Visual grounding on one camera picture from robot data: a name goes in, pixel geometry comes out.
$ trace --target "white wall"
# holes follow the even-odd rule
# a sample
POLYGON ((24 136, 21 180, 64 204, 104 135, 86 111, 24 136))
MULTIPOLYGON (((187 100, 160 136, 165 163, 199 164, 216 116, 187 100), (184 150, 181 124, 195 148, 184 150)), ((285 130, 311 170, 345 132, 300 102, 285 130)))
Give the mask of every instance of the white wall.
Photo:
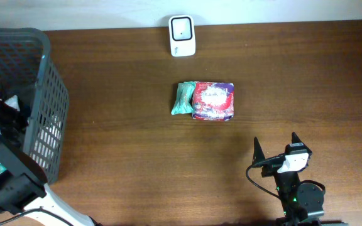
POLYGON ((41 30, 362 19, 362 0, 0 0, 0 27, 41 30))

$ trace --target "green plastic wrapper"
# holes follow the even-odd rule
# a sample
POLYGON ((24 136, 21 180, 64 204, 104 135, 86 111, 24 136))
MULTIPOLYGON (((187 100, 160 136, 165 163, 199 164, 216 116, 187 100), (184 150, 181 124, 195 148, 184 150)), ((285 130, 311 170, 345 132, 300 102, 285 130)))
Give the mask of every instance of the green plastic wrapper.
POLYGON ((183 82, 178 84, 177 99, 175 100, 173 110, 171 111, 172 115, 194 112, 190 101, 194 94, 195 86, 196 82, 183 82))

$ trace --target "brown tabletop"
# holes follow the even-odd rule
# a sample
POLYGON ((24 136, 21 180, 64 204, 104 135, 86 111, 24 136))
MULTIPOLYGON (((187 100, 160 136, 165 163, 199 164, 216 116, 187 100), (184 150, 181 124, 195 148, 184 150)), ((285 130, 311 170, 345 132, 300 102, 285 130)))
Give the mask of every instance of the brown tabletop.
POLYGON ((313 151, 300 179, 326 185, 322 219, 362 225, 362 21, 195 33, 196 54, 174 58, 167 28, 47 32, 70 95, 53 191, 104 225, 274 220, 280 201, 245 169, 255 136, 270 157, 295 131, 313 151), (235 117, 172 116, 177 83, 191 80, 234 83, 235 117))

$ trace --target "basket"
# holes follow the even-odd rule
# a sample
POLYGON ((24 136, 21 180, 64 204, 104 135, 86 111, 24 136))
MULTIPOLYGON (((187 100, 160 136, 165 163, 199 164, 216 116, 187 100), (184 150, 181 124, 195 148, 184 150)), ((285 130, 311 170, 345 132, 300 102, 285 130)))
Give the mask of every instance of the basket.
POLYGON ((0 92, 17 95, 30 107, 22 150, 52 184, 58 179, 69 96, 50 50, 50 40, 37 29, 0 29, 0 92))

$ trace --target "wooden table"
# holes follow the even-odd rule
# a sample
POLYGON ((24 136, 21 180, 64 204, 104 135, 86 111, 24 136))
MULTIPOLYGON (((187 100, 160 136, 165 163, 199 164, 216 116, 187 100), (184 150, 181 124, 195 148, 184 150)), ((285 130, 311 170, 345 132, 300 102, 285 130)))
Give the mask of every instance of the wooden table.
POLYGON ((253 138, 270 157, 295 131, 314 152, 300 178, 327 187, 322 219, 362 225, 362 21, 195 32, 185 58, 170 55, 167 28, 47 32, 70 94, 53 190, 104 225, 258 225, 283 210, 245 178, 253 138), (235 118, 171 116, 191 80, 233 82, 235 118))

